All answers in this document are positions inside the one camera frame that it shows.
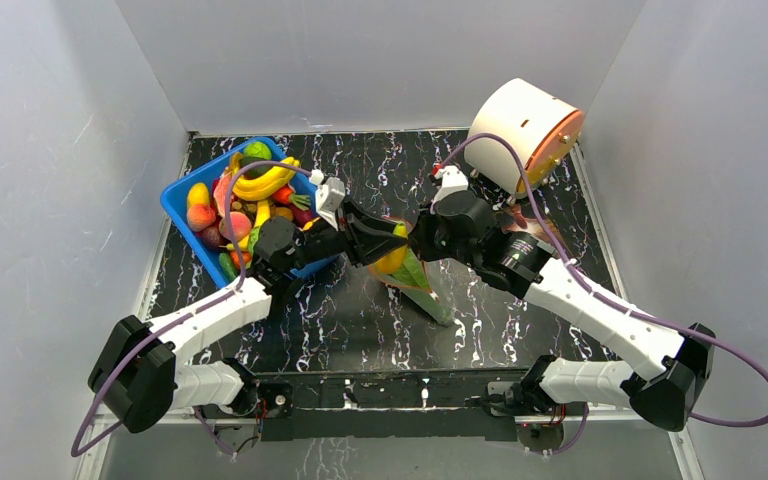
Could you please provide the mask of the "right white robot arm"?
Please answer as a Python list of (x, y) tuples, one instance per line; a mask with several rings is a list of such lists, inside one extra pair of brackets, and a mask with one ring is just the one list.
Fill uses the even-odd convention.
[(543, 355), (520, 383), (489, 396), (502, 415), (550, 413), (588, 402), (629, 408), (663, 430), (682, 430), (707, 381), (711, 346), (635, 319), (631, 305), (600, 286), (578, 284), (554, 248), (524, 231), (506, 231), (490, 205), (471, 191), (420, 208), (409, 235), (426, 262), (452, 259), (487, 285), (552, 312), (618, 355), (616, 361), (571, 361)]

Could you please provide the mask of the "green leaf vegetable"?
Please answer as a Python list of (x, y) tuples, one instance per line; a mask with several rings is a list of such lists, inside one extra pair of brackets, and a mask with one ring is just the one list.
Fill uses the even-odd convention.
[(428, 317), (443, 326), (454, 324), (452, 307), (445, 296), (436, 292), (436, 271), (429, 275), (426, 264), (408, 249), (404, 263), (391, 275), (398, 288)]

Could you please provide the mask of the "yellow bell pepper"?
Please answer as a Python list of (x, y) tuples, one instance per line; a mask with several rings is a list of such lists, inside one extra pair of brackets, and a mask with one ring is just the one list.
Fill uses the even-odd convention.
[[(407, 239), (408, 238), (408, 229), (407, 226), (399, 222), (393, 229), (393, 234), (402, 238)], [(404, 263), (404, 259), (406, 257), (408, 251), (408, 245), (402, 245), (393, 251), (389, 252), (379, 260), (377, 260), (373, 265), (373, 269), (378, 274), (383, 275), (392, 275), (395, 273)]]

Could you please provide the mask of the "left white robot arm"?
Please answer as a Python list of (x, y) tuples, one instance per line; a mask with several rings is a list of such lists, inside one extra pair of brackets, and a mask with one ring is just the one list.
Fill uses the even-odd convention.
[(397, 221), (374, 217), (352, 200), (332, 221), (316, 219), (306, 230), (275, 217), (261, 225), (251, 277), (151, 324), (120, 320), (94, 365), (88, 386), (131, 433), (154, 426), (169, 411), (215, 405), (249, 416), (264, 405), (260, 380), (241, 363), (224, 359), (197, 365), (193, 357), (226, 335), (267, 319), (302, 284), (295, 271), (343, 254), (356, 266), (375, 263), (404, 247)]

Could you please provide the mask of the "clear zip top bag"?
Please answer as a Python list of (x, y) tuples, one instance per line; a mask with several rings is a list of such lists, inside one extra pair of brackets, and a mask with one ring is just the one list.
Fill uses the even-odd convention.
[(396, 289), (428, 318), (442, 326), (454, 324), (450, 302), (437, 293), (439, 271), (428, 273), (421, 261), (406, 245), (398, 247), (368, 266), (369, 272), (385, 286)]

